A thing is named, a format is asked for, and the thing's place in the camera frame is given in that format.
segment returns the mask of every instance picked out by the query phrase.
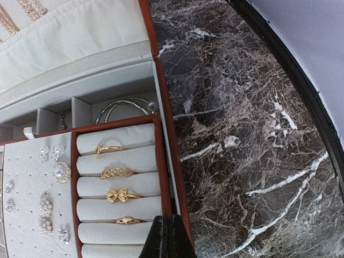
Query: white fabric lining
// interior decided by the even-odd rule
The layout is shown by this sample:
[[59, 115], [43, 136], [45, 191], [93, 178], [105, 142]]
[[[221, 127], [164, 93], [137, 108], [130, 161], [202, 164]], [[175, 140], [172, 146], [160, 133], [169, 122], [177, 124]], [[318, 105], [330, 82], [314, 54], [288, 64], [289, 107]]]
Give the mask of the white fabric lining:
[[82, 258], [138, 258], [143, 245], [83, 245]]
[[0, 93], [86, 56], [143, 41], [148, 35], [138, 0], [68, 1], [0, 45]]
[[105, 199], [111, 189], [119, 191], [127, 188], [130, 194], [145, 197], [159, 196], [159, 173], [143, 173], [130, 177], [80, 177], [77, 181], [77, 193], [80, 198]]
[[138, 224], [80, 223], [82, 243], [101, 245], [144, 245], [153, 222]]
[[80, 156], [76, 165], [81, 176], [99, 177], [103, 170], [115, 168], [128, 168], [137, 173], [155, 172], [155, 146], [102, 153], [99, 159], [95, 154]]
[[153, 145], [155, 144], [154, 124], [132, 125], [81, 134], [76, 144], [82, 156], [93, 154], [94, 146], [121, 146], [132, 149]]
[[162, 215], [161, 197], [129, 199], [122, 203], [109, 203], [106, 199], [80, 199], [76, 205], [81, 222], [114, 222], [123, 217], [153, 221]]

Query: gold bow ring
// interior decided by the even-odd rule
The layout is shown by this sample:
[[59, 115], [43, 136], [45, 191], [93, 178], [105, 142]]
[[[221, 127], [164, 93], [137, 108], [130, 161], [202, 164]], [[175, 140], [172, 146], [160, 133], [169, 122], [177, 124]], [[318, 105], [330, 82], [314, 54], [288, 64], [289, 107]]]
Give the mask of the gold bow ring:
[[126, 188], [119, 190], [119, 192], [116, 192], [115, 190], [109, 190], [107, 192], [107, 197], [106, 197], [106, 199], [110, 203], [114, 203], [117, 200], [120, 200], [121, 202], [125, 203], [128, 199], [139, 199], [139, 198], [143, 198], [143, 196], [132, 195], [128, 193], [128, 189]]

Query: gold necklace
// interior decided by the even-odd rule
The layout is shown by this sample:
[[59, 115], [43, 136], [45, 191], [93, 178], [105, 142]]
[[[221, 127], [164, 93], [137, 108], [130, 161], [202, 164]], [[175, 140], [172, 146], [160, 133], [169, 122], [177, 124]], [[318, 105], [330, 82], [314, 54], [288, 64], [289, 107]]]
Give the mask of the gold necklace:
[[48, 10], [42, 6], [39, 0], [17, 0], [17, 2], [33, 22], [48, 12]]
[[8, 34], [14, 34], [19, 31], [18, 27], [15, 25], [9, 14], [0, 4], [0, 24], [8, 32]]

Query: gold braided ring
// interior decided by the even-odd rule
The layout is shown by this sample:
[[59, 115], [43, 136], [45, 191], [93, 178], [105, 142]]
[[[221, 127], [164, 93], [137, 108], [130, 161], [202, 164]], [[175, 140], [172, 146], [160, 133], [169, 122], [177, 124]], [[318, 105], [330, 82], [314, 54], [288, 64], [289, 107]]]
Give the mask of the gold braided ring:
[[107, 169], [101, 173], [101, 179], [106, 179], [109, 177], [117, 177], [117, 176], [132, 176], [136, 173], [128, 168], [115, 168], [115, 169]]

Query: marble surface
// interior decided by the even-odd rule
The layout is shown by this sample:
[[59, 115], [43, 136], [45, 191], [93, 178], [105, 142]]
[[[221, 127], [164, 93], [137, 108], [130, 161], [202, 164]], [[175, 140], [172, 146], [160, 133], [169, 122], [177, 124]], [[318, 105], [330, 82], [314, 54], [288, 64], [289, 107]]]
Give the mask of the marble surface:
[[344, 257], [331, 162], [266, 46], [225, 1], [150, 2], [197, 256]]

